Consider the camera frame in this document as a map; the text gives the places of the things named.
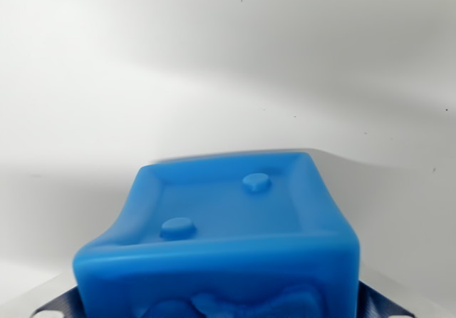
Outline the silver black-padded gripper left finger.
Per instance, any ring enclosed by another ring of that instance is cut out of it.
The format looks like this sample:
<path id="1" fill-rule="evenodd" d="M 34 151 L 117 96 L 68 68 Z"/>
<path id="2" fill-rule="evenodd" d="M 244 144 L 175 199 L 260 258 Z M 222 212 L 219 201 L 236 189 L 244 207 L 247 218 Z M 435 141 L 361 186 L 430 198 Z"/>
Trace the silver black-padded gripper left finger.
<path id="1" fill-rule="evenodd" d="M 71 271 L 63 272 L 5 304 L 5 317 L 33 317 L 41 311 L 58 311 L 64 317 L 84 317 Z"/>

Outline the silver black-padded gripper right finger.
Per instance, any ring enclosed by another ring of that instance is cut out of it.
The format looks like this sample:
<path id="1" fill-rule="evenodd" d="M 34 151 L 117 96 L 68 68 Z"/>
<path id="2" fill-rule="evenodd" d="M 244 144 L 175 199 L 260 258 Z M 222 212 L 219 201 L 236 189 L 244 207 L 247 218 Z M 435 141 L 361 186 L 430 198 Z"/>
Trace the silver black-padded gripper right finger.
<path id="1" fill-rule="evenodd" d="M 397 283 L 361 280 L 357 317 L 438 317 L 438 308 Z"/>

